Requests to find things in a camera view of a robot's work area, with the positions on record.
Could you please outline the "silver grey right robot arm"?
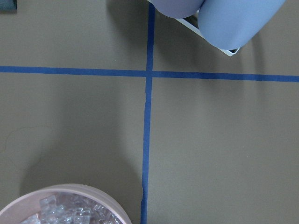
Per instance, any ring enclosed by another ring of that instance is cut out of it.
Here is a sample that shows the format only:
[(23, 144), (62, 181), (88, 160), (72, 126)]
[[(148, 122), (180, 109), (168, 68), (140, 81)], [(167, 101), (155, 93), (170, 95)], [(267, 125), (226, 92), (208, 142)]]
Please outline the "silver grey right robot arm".
[(183, 19), (198, 13), (203, 38), (224, 50), (243, 47), (284, 4), (283, 0), (153, 0), (165, 16)]

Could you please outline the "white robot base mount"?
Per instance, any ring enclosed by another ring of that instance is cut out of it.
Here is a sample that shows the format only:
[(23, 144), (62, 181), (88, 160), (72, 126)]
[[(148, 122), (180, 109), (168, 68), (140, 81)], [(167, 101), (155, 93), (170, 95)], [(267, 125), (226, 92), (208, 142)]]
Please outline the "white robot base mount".
[(216, 30), (216, 34), (209, 33), (207, 29), (202, 29), (202, 27), (199, 27), (198, 22), (198, 16), (199, 16), (199, 10), (188, 17), (185, 18), (175, 18), (176, 21), (187, 27), (189, 30), (206, 40), (208, 43), (216, 47), (218, 50), (226, 54), (227, 56), (234, 56), (240, 48), (236, 49), (221, 49), (217, 45), (213, 43), (212, 38), (216, 38), (216, 34), (218, 34), (218, 31)]

